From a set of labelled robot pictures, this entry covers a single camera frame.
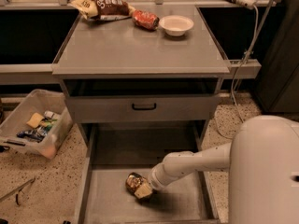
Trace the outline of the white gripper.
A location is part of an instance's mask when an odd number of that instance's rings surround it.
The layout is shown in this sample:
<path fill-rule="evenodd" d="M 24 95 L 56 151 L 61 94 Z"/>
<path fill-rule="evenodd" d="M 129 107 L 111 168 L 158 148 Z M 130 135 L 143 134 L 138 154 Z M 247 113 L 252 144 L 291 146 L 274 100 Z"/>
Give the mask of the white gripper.
<path fill-rule="evenodd" d="M 164 166 L 159 163 L 154 166 L 148 175 L 148 184 L 142 184 L 135 191 L 138 200 L 148 199 L 153 193 L 153 189 L 161 190 L 169 185 L 169 177 L 164 171 Z"/>

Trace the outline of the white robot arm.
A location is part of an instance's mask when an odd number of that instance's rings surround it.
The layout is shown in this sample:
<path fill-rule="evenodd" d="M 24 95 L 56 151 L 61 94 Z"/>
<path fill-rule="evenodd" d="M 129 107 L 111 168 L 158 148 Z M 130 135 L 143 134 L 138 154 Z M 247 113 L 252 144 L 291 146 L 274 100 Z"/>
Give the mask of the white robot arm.
<path fill-rule="evenodd" d="M 262 115 L 230 143 L 167 154 L 135 192 L 137 199 L 195 172 L 229 173 L 229 224 L 299 224 L 299 122 Z"/>

